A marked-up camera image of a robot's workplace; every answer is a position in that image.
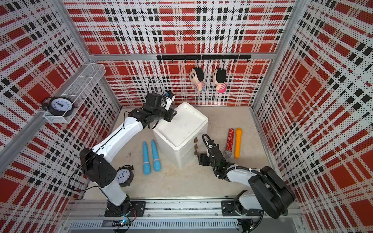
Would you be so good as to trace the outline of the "red glitter toy microphone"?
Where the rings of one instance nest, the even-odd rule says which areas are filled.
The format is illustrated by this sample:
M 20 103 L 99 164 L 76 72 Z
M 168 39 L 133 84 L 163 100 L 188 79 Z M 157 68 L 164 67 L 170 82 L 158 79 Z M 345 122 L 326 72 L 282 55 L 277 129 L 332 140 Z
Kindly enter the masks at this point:
M 228 131 L 226 148 L 223 154 L 225 158 L 230 158 L 233 154 L 232 148 L 233 148 L 234 134 L 235 134 L 235 130 L 233 128 L 230 128 Z

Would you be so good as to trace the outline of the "white plastic drawer cabinet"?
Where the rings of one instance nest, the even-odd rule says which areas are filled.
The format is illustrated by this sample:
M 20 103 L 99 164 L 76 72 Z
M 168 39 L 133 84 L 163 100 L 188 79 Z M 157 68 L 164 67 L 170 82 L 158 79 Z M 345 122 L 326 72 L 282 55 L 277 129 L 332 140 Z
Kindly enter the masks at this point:
M 198 153 L 207 151 L 202 134 L 208 131 L 208 117 L 187 102 L 175 110 L 177 114 L 172 121 L 160 120 L 153 133 L 162 155 L 183 169 L 196 158 L 195 144 Z

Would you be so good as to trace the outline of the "orange toy microphone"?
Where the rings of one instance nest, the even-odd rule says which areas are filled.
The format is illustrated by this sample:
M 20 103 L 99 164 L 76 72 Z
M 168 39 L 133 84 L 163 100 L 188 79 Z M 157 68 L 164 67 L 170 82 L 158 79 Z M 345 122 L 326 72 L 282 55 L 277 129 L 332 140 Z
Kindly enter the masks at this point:
M 241 128 L 237 128 L 236 130 L 236 144 L 235 144 L 235 159 L 239 159 L 241 154 L 241 139 L 242 139 L 243 131 Z

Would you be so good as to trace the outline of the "blue toy microphone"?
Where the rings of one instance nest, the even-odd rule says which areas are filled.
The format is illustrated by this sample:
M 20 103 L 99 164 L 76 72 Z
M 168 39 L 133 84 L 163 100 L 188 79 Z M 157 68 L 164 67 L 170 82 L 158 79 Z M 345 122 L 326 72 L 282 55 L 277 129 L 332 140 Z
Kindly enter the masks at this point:
M 161 162 L 160 162 L 160 159 L 159 159 L 157 145 L 156 145 L 156 142 L 155 142 L 154 139 L 151 141 L 151 147 L 152 147 L 154 171 L 155 172 L 160 172 L 162 170 L 162 167 L 161 167 Z
M 151 165 L 149 160 L 148 145 L 147 142 L 143 142 L 143 173 L 149 175 L 151 173 Z

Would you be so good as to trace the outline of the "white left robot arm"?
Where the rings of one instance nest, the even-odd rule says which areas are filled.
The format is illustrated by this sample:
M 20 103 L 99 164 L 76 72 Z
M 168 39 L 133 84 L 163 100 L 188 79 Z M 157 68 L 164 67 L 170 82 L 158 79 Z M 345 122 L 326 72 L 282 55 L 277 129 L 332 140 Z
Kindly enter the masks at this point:
M 139 132 L 157 125 L 160 120 L 171 122 L 177 112 L 171 105 L 175 95 L 171 91 L 147 93 L 141 108 L 128 113 L 120 125 L 101 143 L 80 152 L 79 169 L 107 197 L 106 216 L 127 216 L 133 207 L 130 197 L 122 190 L 116 179 L 117 170 L 111 165 L 118 152 Z

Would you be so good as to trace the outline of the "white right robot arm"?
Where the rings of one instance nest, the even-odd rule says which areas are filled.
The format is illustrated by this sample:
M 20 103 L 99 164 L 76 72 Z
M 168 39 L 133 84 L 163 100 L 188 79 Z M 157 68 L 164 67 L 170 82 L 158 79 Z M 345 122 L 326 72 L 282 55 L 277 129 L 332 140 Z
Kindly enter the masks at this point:
M 233 201 L 224 203 L 224 216 L 247 216 L 251 210 L 259 210 L 274 219 L 288 215 L 288 207 L 295 201 L 295 194 L 271 167 L 258 170 L 238 166 L 224 158 L 219 145 L 207 134 L 202 134 L 202 141 L 207 153 L 198 154 L 199 165 L 212 167 L 219 180 L 243 184 L 254 193 L 251 195 L 248 190 L 243 190 Z

